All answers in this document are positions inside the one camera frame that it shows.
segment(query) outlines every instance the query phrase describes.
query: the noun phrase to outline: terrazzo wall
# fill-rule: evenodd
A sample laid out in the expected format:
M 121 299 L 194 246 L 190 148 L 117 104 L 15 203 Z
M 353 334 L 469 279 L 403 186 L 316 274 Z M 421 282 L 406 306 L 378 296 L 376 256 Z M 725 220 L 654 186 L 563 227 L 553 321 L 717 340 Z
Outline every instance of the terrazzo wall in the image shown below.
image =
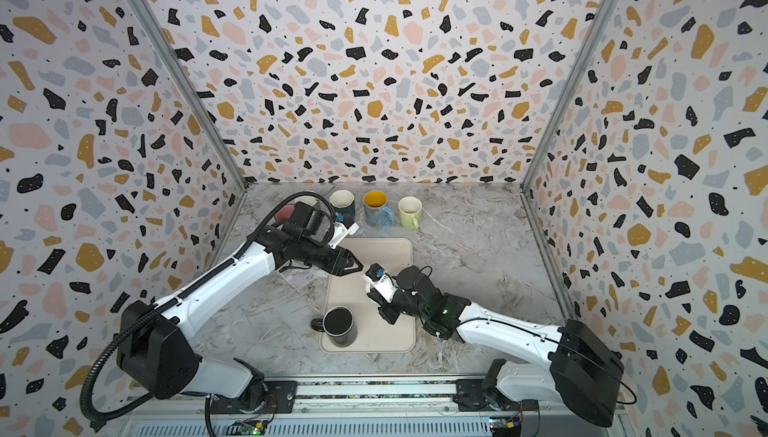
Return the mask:
M 200 272 L 235 186 L 125 0 L 5 0 L 0 37 L 0 435 L 92 435 L 120 310 Z
M 750 415 L 768 420 L 767 3 L 620 0 L 534 175 L 639 435 L 757 437 Z
M 250 182 L 514 182 L 600 0 L 148 0 Z

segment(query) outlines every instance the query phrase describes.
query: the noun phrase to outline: black mug handle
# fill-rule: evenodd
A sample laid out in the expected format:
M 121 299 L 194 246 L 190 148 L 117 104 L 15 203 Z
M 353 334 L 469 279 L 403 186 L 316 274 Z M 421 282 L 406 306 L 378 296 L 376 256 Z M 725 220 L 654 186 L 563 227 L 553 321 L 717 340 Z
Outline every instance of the black mug handle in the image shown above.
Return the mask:
M 322 326 L 322 319 L 312 319 L 310 321 L 310 327 L 317 332 L 325 332 L 325 327 Z

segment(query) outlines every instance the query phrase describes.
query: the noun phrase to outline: slotted metal panel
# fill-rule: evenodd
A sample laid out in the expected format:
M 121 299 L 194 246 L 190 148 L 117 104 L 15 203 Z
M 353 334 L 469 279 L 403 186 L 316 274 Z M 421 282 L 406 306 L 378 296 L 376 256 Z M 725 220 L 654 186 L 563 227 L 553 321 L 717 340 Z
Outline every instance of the slotted metal panel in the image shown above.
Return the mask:
M 161 435 L 206 436 L 201 420 L 145 420 L 136 428 L 136 437 Z M 238 435 L 238 425 L 214 425 L 217 435 Z M 491 434 L 488 417 L 398 417 L 374 419 L 278 419 L 265 435 L 290 437 L 486 437 Z

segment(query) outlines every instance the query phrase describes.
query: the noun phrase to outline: light green mug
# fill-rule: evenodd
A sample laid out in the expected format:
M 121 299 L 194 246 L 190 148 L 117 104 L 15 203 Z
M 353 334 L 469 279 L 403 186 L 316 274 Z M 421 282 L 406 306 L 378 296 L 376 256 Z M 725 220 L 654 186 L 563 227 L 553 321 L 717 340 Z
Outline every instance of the light green mug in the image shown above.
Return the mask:
M 397 204 L 400 214 L 400 224 L 411 231 L 418 230 L 418 222 L 422 220 L 422 202 L 415 197 L 400 199 Z

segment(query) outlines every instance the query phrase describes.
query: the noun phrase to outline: black mounting plate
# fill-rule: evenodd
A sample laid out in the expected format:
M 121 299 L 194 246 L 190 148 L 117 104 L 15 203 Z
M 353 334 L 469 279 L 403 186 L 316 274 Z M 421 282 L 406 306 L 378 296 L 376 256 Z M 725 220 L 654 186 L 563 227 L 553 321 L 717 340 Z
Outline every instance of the black mounting plate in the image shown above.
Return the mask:
M 264 392 L 267 407 L 261 413 L 262 417 L 269 418 L 275 414 L 289 414 L 293 412 L 293 403 L 296 401 L 295 380 L 267 380 L 266 391 Z M 232 403 L 233 399 L 219 397 L 218 400 L 210 404 L 210 413 L 212 415 L 220 414 L 239 414 L 240 412 Z
M 459 412 L 497 412 L 485 399 L 482 390 L 483 379 L 456 379 L 456 395 L 453 402 L 458 404 Z M 520 403 L 512 403 L 512 409 L 518 409 Z M 523 412 L 536 411 L 538 401 L 524 399 L 522 401 Z

